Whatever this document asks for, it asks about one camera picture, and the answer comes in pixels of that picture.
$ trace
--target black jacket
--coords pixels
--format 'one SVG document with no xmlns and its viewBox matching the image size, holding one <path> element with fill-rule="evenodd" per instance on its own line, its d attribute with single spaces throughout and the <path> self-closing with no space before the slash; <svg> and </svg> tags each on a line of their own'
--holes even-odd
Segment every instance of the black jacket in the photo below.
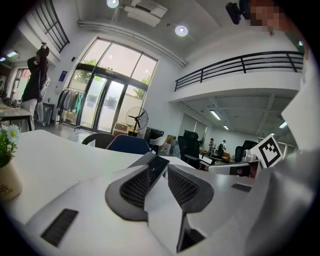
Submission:
<svg viewBox="0 0 320 256">
<path fill-rule="evenodd" d="M 40 101 L 40 89 L 43 83 L 47 79 L 47 71 L 49 67 L 49 63 L 47 60 L 45 60 L 45 64 L 43 66 L 36 65 L 35 64 L 36 57 L 32 57 L 28 59 L 28 68 L 31 72 L 30 79 L 24 89 L 23 95 L 22 95 L 22 102 L 26 102 L 32 99 L 37 99 L 37 101 Z"/>
</svg>

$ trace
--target floor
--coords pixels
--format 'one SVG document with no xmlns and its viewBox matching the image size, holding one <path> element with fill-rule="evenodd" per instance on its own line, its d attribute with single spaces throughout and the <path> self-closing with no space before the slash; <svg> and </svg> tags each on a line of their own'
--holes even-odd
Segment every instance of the floor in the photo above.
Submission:
<svg viewBox="0 0 320 256">
<path fill-rule="evenodd" d="M 35 130 L 45 130 L 49 133 L 54 135 L 60 136 L 62 138 L 68 139 L 73 142 L 82 143 L 82 141 L 88 137 L 89 135 L 93 134 L 90 131 L 75 129 L 72 127 L 68 127 L 63 124 L 50 124 L 48 126 L 43 126 L 40 123 L 34 123 Z"/>
</svg>

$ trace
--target office desk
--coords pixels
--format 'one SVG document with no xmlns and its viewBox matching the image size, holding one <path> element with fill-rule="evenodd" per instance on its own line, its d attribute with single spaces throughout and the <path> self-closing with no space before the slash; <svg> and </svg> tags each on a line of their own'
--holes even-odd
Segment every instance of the office desk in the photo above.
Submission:
<svg viewBox="0 0 320 256">
<path fill-rule="evenodd" d="M 31 131 L 31 113 L 23 108 L 13 108 L 5 106 L 0 102 L 0 119 L 1 121 L 13 121 L 26 119 L 28 122 L 29 131 Z"/>
<path fill-rule="evenodd" d="M 11 217 L 26 224 L 71 186 L 125 169 L 141 156 L 83 145 L 44 130 L 24 132 L 13 159 L 22 192 L 6 203 L 5 209 Z M 191 167 L 177 157 L 163 158 L 170 160 L 170 164 Z"/>
</svg>

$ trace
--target security camera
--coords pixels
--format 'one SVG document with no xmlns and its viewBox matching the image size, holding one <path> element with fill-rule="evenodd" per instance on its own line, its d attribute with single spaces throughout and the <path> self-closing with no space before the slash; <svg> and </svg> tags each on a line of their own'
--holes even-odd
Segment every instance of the security camera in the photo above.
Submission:
<svg viewBox="0 0 320 256">
<path fill-rule="evenodd" d="M 250 20 L 249 0 L 239 0 L 239 7 L 236 2 L 229 2 L 225 6 L 232 22 L 238 25 L 241 21 L 241 15 L 245 20 Z"/>
</svg>

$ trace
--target potted plant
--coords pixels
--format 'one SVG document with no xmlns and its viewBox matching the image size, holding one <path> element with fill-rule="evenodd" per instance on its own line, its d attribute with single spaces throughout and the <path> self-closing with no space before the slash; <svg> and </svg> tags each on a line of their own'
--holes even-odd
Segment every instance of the potted plant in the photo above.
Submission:
<svg viewBox="0 0 320 256">
<path fill-rule="evenodd" d="M 20 138 L 18 126 L 0 126 L 0 202 L 5 203 L 21 193 L 22 184 L 13 163 Z"/>
</svg>

